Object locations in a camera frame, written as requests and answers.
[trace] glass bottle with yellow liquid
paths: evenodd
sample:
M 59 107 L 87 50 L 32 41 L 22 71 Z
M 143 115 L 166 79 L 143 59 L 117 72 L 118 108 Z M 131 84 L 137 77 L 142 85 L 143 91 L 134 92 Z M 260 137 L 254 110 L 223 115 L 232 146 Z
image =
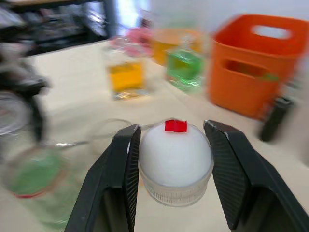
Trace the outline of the glass bottle with yellow liquid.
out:
M 152 49 L 154 60 L 167 64 L 166 51 L 178 47 L 182 37 L 192 38 L 190 49 L 202 53 L 205 29 L 205 3 L 203 0 L 151 0 L 153 15 Z
M 126 38 L 117 38 L 104 49 L 113 97 L 128 99 L 145 95 L 145 54 Z

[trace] white foam ball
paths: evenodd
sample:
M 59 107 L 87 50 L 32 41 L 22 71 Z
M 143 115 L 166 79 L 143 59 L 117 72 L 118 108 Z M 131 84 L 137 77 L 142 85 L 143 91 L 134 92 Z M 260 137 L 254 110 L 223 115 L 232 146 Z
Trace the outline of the white foam ball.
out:
M 187 124 L 187 132 L 165 131 L 159 124 L 147 131 L 140 144 L 140 167 L 156 183 L 168 187 L 186 187 L 199 180 L 211 168 L 211 149 L 206 136 Z

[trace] white table surface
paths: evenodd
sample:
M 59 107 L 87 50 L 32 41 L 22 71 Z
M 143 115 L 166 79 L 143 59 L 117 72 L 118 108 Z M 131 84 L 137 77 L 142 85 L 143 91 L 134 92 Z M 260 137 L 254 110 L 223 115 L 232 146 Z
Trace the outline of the white table surface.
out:
M 283 136 L 281 142 L 275 144 L 262 143 L 256 138 L 260 122 L 213 105 L 205 91 L 191 96 L 182 93 L 164 80 L 164 68 L 152 61 L 148 62 L 149 96 L 113 101 L 101 53 L 105 44 L 89 44 L 34 57 L 38 72 L 47 76 L 52 85 L 41 96 L 51 140 L 73 142 L 88 139 L 93 126 L 108 118 L 149 124 L 175 117 L 187 120 L 201 130 L 203 120 L 216 120 L 243 131 L 253 147 L 276 167 L 299 202 L 309 211 L 308 167 L 299 151 L 286 142 L 288 136 Z M 87 165 L 95 160 L 89 147 L 75 155 L 82 157 Z M 204 197 L 187 208 L 162 206 L 146 193 L 142 183 L 140 185 L 136 232 L 229 231 L 213 178 Z M 43 230 L 28 211 L 0 189 L 0 231 Z

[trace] yellow liquid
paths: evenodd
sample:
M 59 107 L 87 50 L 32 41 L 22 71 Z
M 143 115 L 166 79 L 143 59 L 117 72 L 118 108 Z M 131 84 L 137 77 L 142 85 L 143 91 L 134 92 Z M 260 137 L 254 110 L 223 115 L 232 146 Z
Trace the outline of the yellow liquid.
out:
M 144 87 L 142 62 L 128 62 L 110 66 L 109 72 L 114 92 Z
M 154 52 L 154 59 L 160 65 L 166 64 L 166 51 L 180 45 L 182 37 L 191 35 L 194 40 L 191 49 L 201 53 L 203 46 L 202 33 L 190 29 L 160 29 L 154 31 L 154 39 L 152 47 Z

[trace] red tape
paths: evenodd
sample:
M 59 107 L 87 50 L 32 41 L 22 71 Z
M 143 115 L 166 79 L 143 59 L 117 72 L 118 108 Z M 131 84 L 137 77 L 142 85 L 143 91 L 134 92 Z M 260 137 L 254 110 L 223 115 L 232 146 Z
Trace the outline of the red tape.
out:
M 168 120 L 165 122 L 165 130 L 176 133 L 187 132 L 187 121 Z

